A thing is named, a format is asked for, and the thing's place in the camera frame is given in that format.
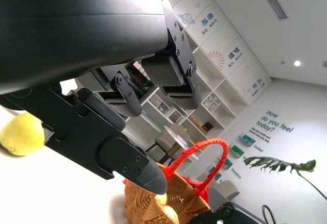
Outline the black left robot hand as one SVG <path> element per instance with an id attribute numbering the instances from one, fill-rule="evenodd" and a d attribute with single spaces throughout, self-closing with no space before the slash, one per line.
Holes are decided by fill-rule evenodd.
<path id="1" fill-rule="evenodd" d="M 1 0 L 1 105 L 40 119 L 45 145 L 89 171 L 164 194 L 164 173 L 123 134 L 142 112 L 125 70 L 136 60 L 179 106 L 200 106 L 169 0 Z"/>

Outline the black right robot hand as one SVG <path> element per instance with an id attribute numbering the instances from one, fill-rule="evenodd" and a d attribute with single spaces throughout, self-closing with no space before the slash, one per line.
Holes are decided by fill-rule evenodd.
<path id="1" fill-rule="evenodd" d="M 189 223 L 217 223 L 222 221 L 226 224 L 256 224 L 266 223 L 264 220 L 258 218 L 254 214 L 250 213 L 238 204 L 227 202 L 222 205 L 219 209 L 213 211 L 208 210 L 197 216 L 193 217 Z"/>

